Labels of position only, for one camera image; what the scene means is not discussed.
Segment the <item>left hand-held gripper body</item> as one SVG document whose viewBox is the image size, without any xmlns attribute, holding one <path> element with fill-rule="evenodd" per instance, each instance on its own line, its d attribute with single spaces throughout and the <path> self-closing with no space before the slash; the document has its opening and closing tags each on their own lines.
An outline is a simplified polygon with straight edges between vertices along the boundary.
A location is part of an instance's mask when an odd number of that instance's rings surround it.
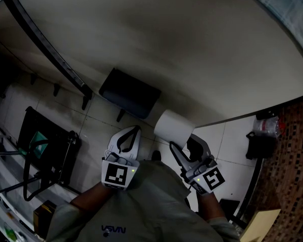
<svg viewBox="0 0 303 242">
<path fill-rule="evenodd" d="M 105 151 L 101 182 L 105 187 L 125 191 L 139 168 L 137 149 L 123 152 Z"/>
</svg>

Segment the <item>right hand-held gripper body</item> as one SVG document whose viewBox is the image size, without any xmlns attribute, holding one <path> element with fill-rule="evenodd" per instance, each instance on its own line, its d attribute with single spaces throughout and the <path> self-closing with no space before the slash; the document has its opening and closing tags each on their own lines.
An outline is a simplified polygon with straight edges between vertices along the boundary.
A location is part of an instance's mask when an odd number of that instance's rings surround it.
<svg viewBox="0 0 303 242">
<path fill-rule="evenodd" d="M 188 169 L 181 167 L 181 177 L 200 195 L 212 193 L 225 182 L 213 155 L 194 167 L 189 166 Z"/>
</svg>

